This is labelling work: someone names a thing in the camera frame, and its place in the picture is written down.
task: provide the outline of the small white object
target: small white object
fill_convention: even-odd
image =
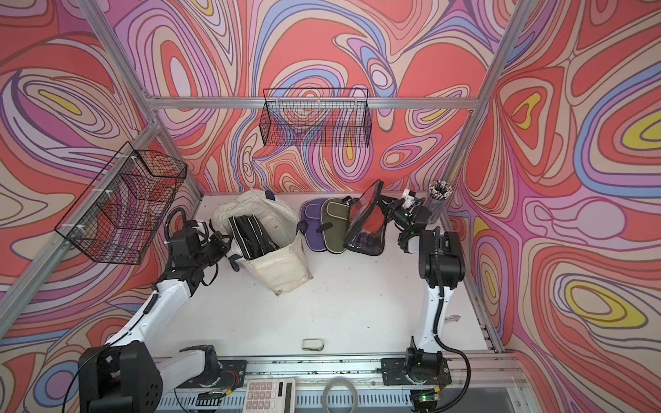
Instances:
[[[409,254],[420,254],[420,236],[416,235],[415,237],[408,240],[408,253]]]
[[[303,340],[303,350],[308,352],[320,352],[324,350],[324,342],[319,338],[306,338]]]
[[[405,189],[404,192],[402,193],[402,198],[404,198],[404,204],[402,206],[404,209],[408,209],[413,205],[415,202],[416,198],[412,195],[410,195],[411,191],[410,189]]]

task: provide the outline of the white table surface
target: white table surface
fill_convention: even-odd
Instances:
[[[276,195],[299,211],[306,200],[334,194]],[[204,196],[196,216],[208,221],[219,204],[236,195]],[[386,230],[380,256],[346,251],[335,255],[312,252],[305,245],[314,279],[276,297],[227,259],[209,287],[200,286],[169,323],[156,346],[155,357],[171,357],[181,348],[213,344],[219,356],[284,356],[299,354],[367,354],[403,352],[420,318],[427,288],[418,275],[418,256],[397,245],[399,231]],[[205,271],[209,282],[215,268]],[[466,289],[459,284],[447,315],[442,340],[460,350],[487,350]],[[320,338],[319,352],[304,352],[305,338]]]

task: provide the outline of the purple slipper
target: purple slipper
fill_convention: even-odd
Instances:
[[[305,232],[305,240],[310,249],[315,252],[326,251],[324,236],[322,233],[317,232],[317,230],[321,226],[321,206],[327,199],[316,198],[305,202],[301,206],[301,219],[306,220],[308,225]]]

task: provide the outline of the psychedelic patterned wall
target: psychedelic patterned wall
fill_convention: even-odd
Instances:
[[[372,96],[476,96],[509,1],[124,1],[106,10],[155,96],[261,96],[363,86]],[[425,186],[467,111],[373,111],[369,149],[262,148],[258,110],[164,110],[203,192]]]
[[[144,126],[77,8],[21,5],[0,5],[0,297]]]
[[[541,1],[451,199],[546,412],[661,411],[661,3]]]
[[[184,184],[173,207],[190,213],[193,199]],[[0,412],[61,411],[80,355],[106,342],[151,293],[166,261],[162,228],[140,266],[97,264],[69,252],[0,340]],[[67,412],[79,411],[77,391],[76,381]]]
[[[10,3],[0,3],[0,296],[145,125],[74,1]],[[176,202],[190,210],[190,191]],[[79,354],[124,325],[164,263],[160,239],[139,267],[70,251],[0,340],[0,412],[59,410]]]
[[[418,190],[440,177],[468,111],[393,113],[391,131],[373,125],[368,148],[264,147],[258,110],[167,109],[160,116],[203,192],[362,191],[377,179],[387,189]]]

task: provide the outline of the black item in bag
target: black item in bag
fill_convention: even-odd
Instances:
[[[280,248],[254,215],[230,217],[229,224],[235,242],[241,248],[243,258],[247,260],[254,260]]]

